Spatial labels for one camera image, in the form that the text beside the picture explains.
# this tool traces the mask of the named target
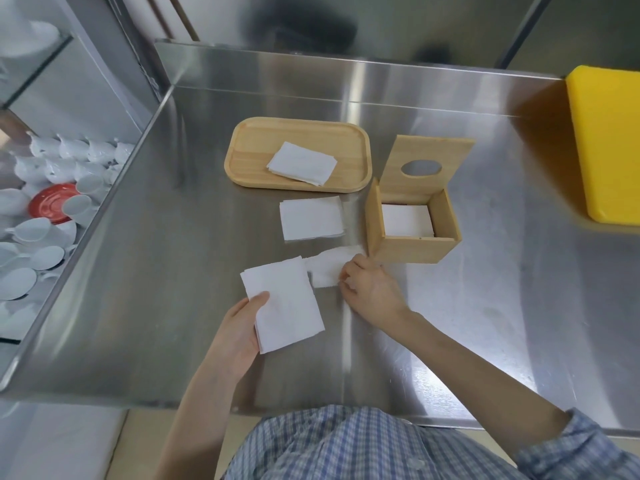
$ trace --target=beige tile floor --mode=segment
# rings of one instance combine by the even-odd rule
[[[106,480],[148,480],[153,477],[164,439],[175,411],[131,410],[113,455]],[[234,453],[260,418],[231,415],[222,444],[216,480],[222,476]],[[511,463],[506,453],[485,431],[463,430],[465,434]],[[640,440],[613,438],[620,448],[640,456]]]

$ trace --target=red plate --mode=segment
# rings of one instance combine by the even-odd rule
[[[71,218],[62,213],[62,204],[74,195],[80,195],[75,184],[58,184],[47,187],[29,202],[31,217],[46,217],[52,224],[62,224]]]

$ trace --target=person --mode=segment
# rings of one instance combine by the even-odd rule
[[[364,320],[442,380],[517,469],[456,430],[332,405],[263,419],[224,478],[640,479],[640,460],[594,421],[558,409],[412,312],[372,259],[357,255],[346,263],[340,290]],[[259,351],[255,315],[268,299],[267,292],[245,298],[225,315],[180,404],[158,480],[213,478],[236,384]]]

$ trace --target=plaid shirt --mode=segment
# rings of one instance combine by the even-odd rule
[[[518,469],[453,429],[423,428],[373,408],[327,406],[261,421],[225,473],[230,479],[640,479],[578,410],[563,434],[519,452]]]

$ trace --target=tissue box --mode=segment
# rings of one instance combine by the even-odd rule
[[[379,262],[437,263],[462,241],[447,184],[467,157],[475,141],[465,138],[433,138],[398,135],[387,165],[374,179],[365,206],[369,256]],[[431,161],[439,169],[416,176],[416,161]],[[434,237],[385,234],[382,204],[426,205]]]

